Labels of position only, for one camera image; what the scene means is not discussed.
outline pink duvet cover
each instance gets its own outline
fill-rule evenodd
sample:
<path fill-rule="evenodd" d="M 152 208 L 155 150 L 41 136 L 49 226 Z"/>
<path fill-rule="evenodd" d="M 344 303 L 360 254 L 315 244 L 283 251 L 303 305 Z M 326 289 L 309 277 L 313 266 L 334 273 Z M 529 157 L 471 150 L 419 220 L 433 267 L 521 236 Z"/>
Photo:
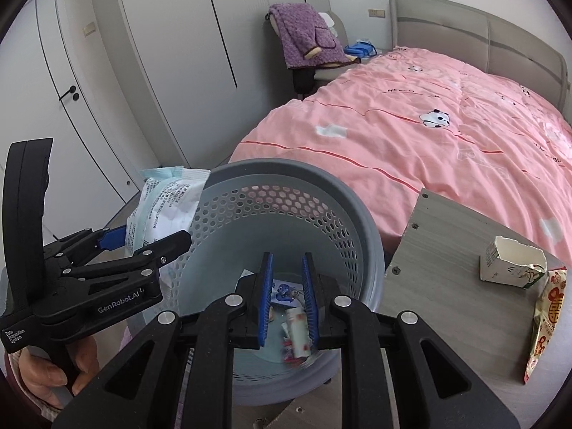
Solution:
<path fill-rule="evenodd" d="M 427 50 L 397 48 L 272 111 L 232 161 L 288 158 L 352 187 L 394 250 L 425 187 L 572 260 L 572 133 L 546 100 Z"/>

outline black door handle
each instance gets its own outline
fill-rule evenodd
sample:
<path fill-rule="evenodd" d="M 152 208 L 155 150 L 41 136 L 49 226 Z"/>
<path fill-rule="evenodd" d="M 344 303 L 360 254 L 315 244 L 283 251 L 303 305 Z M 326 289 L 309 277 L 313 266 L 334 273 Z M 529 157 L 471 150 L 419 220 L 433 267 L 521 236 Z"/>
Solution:
<path fill-rule="evenodd" d="M 61 97 L 58 98 L 58 100 L 61 101 L 67 94 L 73 94 L 72 95 L 73 101 L 75 101 L 75 102 L 78 101 L 79 100 L 79 94 L 75 93 L 76 90 L 77 90 L 77 87 L 75 85 L 72 85 L 67 92 L 65 92 Z"/>

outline human hand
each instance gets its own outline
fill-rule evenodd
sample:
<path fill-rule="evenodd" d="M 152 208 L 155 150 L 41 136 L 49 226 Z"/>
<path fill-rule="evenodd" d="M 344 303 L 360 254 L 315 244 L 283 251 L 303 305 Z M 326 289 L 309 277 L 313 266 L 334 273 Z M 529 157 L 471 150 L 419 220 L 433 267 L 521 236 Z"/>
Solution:
<path fill-rule="evenodd" d="M 72 393 L 77 395 L 99 372 L 99 362 L 97 344 L 92 336 L 78 340 L 72 348 L 75 350 L 75 365 L 80 371 L 72 387 Z M 22 350 L 18 366 L 22 381 L 28 390 L 54 408 L 62 410 L 63 407 L 51 388 L 68 384 L 64 371 L 44 358 L 31 355 L 27 348 Z"/>

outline trash can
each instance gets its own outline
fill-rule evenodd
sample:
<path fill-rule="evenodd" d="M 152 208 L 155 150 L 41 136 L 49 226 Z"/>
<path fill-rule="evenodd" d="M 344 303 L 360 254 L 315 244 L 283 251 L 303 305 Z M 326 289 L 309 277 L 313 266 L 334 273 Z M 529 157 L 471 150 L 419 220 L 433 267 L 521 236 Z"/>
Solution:
<path fill-rule="evenodd" d="M 214 169 L 189 231 L 190 251 L 171 265 L 173 288 L 143 313 L 145 322 L 165 309 L 202 311 L 234 292 L 244 269 L 258 271 L 264 252 L 275 255 L 276 279 L 301 282 L 302 256 L 312 252 L 318 272 L 336 278 L 345 295 L 372 310 L 381 300 L 384 256 L 370 212 L 342 181 L 309 164 L 252 159 Z M 293 399 L 338 371 L 339 351 L 295 368 L 283 363 L 280 322 L 270 323 L 264 348 L 235 350 L 235 404 Z"/>

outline headboard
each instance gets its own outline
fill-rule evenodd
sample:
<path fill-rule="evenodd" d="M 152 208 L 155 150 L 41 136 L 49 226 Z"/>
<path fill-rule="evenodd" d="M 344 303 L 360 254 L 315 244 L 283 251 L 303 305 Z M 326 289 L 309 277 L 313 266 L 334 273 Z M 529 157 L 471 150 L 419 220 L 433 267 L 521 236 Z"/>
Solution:
<path fill-rule="evenodd" d="M 568 86 L 560 53 L 517 25 L 447 0 L 390 0 L 393 43 L 426 48 L 513 79 L 562 112 Z"/>

